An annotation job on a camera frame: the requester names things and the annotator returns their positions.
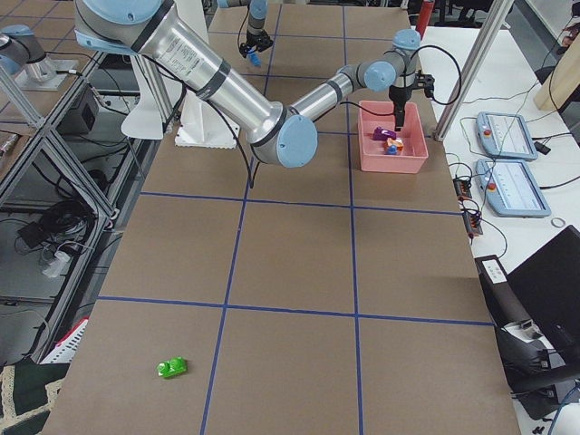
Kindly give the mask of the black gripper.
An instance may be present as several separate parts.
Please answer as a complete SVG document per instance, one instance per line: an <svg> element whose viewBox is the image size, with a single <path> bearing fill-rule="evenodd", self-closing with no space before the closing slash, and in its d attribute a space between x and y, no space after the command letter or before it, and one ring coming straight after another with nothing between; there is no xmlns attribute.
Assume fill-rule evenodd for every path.
<svg viewBox="0 0 580 435"><path fill-rule="evenodd" d="M250 52L259 52L269 49L273 46L273 39L266 31L261 31L258 34L246 33L246 41L241 43L238 50L243 58L247 58Z"/></svg>
<svg viewBox="0 0 580 435"><path fill-rule="evenodd" d="M393 115L395 117L395 130L400 131L405 123L405 107L411 98L411 87L391 86L389 98L393 102Z"/></svg>

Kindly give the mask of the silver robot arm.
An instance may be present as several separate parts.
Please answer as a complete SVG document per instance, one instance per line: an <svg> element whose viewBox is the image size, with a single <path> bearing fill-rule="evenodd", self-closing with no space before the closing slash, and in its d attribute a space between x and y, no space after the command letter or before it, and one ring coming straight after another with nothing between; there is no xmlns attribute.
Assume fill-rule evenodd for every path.
<svg viewBox="0 0 580 435"><path fill-rule="evenodd" d="M268 2L266 0L218 0L219 8L245 6L246 17L240 27L246 24L246 40L238 43L238 51L243 58L250 58L252 61L258 60L257 53L271 48L273 39L265 30Z"/></svg>
<svg viewBox="0 0 580 435"><path fill-rule="evenodd" d="M224 112L246 134L255 157L298 168L318 146L315 121L360 89L406 92L415 82L421 36L397 32L381 57L348 64L291 105L269 101L179 16L172 1L77 1L79 45L106 53L143 55L196 96Z"/></svg>

